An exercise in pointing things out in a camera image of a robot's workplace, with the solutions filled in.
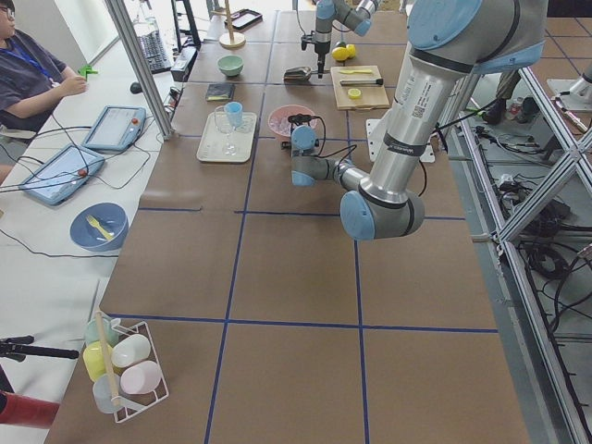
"wooden stand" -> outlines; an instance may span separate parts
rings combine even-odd
[[[239,48],[243,46],[247,41],[240,32],[235,32],[232,28],[232,17],[230,14],[230,5],[228,0],[224,0],[226,8],[226,22],[228,24],[228,32],[220,36],[220,44],[227,49]]]

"white desk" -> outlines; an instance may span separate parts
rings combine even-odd
[[[99,73],[89,76],[88,91],[65,98],[55,110],[61,125],[91,126],[106,105],[144,106],[151,115],[143,94],[130,92],[130,85],[136,78],[121,43],[114,45],[94,68]],[[172,77],[163,73],[155,76],[155,80],[164,99],[173,86]],[[42,131],[56,128],[56,122],[50,118]],[[69,133],[75,142],[80,142],[86,131]],[[44,161],[68,142],[63,131],[50,133],[33,141],[25,155]],[[121,205],[131,223],[161,143],[158,127],[152,124],[137,141],[144,151],[131,147],[124,154],[112,158],[108,158],[109,154],[105,156],[107,160],[99,176],[113,187],[125,183],[147,160],[134,179],[121,190],[92,178],[57,207],[45,206],[22,191],[0,193],[0,209],[5,212],[0,219],[0,228],[37,252],[91,255],[70,240],[70,222],[84,208],[109,201]],[[32,169],[38,167],[30,161],[27,165]],[[28,175],[24,166],[16,165],[5,186],[20,183]],[[80,351],[84,328],[103,296],[116,260],[47,258],[29,253],[14,240],[0,234],[0,303],[3,307],[0,338],[33,335],[34,345]],[[64,395],[75,363],[69,359],[37,356],[29,356],[23,363],[9,359],[0,362],[17,393],[56,402],[60,402]],[[12,425],[2,428],[2,444],[41,443],[47,435],[42,429]]]

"blue bowl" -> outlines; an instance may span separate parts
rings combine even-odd
[[[107,240],[99,229],[92,227],[86,220],[88,215],[94,216],[113,239]],[[70,238],[89,252],[108,252],[121,248],[129,229],[128,216],[123,208],[116,203],[98,203],[89,206],[74,218],[70,226]]]

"blue lanyard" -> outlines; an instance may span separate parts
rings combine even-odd
[[[12,45],[14,46],[14,49],[16,49],[18,52],[14,52],[14,51],[8,51],[5,48],[0,48],[0,51],[2,51],[5,54],[9,54],[13,57],[19,58],[20,60],[27,62],[29,65],[31,65],[32,67],[35,67],[37,69],[39,69],[39,71],[50,81],[52,80],[52,77],[49,75],[49,72],[47,71],[47,69],[45,69],[44,67],[41,66],[41,64],[35,60],[34,58],[32,58],[30,55],[28,55],[16,42],[11,42]]]

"table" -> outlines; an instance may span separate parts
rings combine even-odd
[[[368,170],[365,121],[338,112],[330,79],[286,86],[310,65],[294,12],[265,17],[235,50],[235,99],[260,117],[242,165],[195,158],[222,81],[205,43],[139,203],[101,308],[146,320],[170,397],[115,425],[78,362],[47,443],[525,443],[528,433],[446,155],[427,166],[427,218],[402,239],[356,242],[333,183],[297,189],[266,125],[279,105],[327,123],[328,153],[352,143]],[[311,29],[312,14],[301,12]],[[334,31],[334,40],[340,40]],[[378,64],[392,95],[405,20],[376,14],[356,65]],[[421,190],[421,171],[410,188]]]
[[[121,43],[116,43],[95,65],[98,74],[88,78],[85,94],[65,98],[42,131],[64,127],[90,126],[105,105],[147,104],[143,94],[132,95],[130,84],[135,75]],[[170,74],[155,76],[163,99],[173,85]],[[86,130],[68,131],[75,142],[81,142]],[[25,155],[44,161],[69,142],[64,131],[51,132],[34,140]],[[137,146],[124,154],[106,160],[99,177],[91,179],[76,194],[58,207],[47,207],[21,191],[0,194],[0,208],[5,212],[0,229],[25,242],[36,252],[50,254],[91,255],[69,238],[69,223],[84,208],[108,200],[120,204],[132,223],[139,196],[154,167],[162,140],[156,125],[147,131]],[[20,183],[30,173],[25,166],[39,164],[23,160],[16,165],[6,185]],[[120,190],[136,171],[138,174]],[[84,328],[103,296],[106,283],[117,261],[113,257],[75,259],[48,258],[27,252],[14,240],[0,237],[0,263],[3,291],[0,300],[5,307],[0,324],[0,338],[33,335],[34,345],[81,350]],[[22,395],[48,401],[61,401],[75,361],[28,357],[23,363],[4,359],[2,366],[13,389]],[[0,442],[43,442],[46,430],[3,426]]]

